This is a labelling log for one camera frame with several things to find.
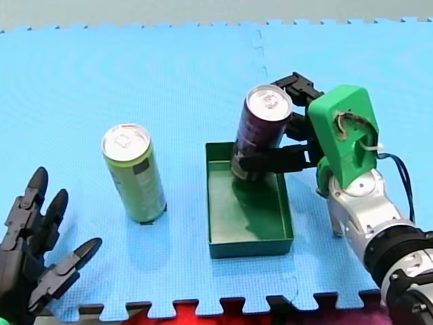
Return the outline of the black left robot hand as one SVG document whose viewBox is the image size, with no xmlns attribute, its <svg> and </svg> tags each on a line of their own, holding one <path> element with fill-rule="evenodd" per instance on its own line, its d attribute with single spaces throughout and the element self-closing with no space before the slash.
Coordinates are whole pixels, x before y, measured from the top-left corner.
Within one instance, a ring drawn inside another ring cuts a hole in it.
<svg viewBox="0 0 433 325">
<path fill-rule="evenodd" d="M 92 238 L 57 264 L 46 265 L 45 254 L 60 237 L 59 227 L 68 205 L 68 192 L 61 189 L 41 213 L 49 176 L 39 167 L 23 195 L 17 196 L 5 221 L 1 241 L 1 323 L 34 324 L 36 317 L 61 298 L 79 279 L 80 270 L 101 247 Z"/>
</svg>

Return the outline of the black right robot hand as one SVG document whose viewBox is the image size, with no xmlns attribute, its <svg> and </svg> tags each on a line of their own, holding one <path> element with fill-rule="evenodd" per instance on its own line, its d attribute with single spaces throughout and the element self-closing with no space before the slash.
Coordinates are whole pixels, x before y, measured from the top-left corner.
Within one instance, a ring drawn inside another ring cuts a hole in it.
<svg viewBox="0 0 433 325">
<path fill-rule="evenodd" d="M 316 167 L 324 157 L 317 134 L 309 116 L 309 106 L 322 91 L 314 88 L 314 83 L 301 74 L 293 72 L 290 76 L 273 82 L 284 90 L 296 106 L 304 108 L 304 114 L 292 113 L 287 122 L 282 123 L 279 133 L 306 144 L 272 146 L 240 158 L 240 167 L 250 173 L 291 173 Z"/>
</svg>

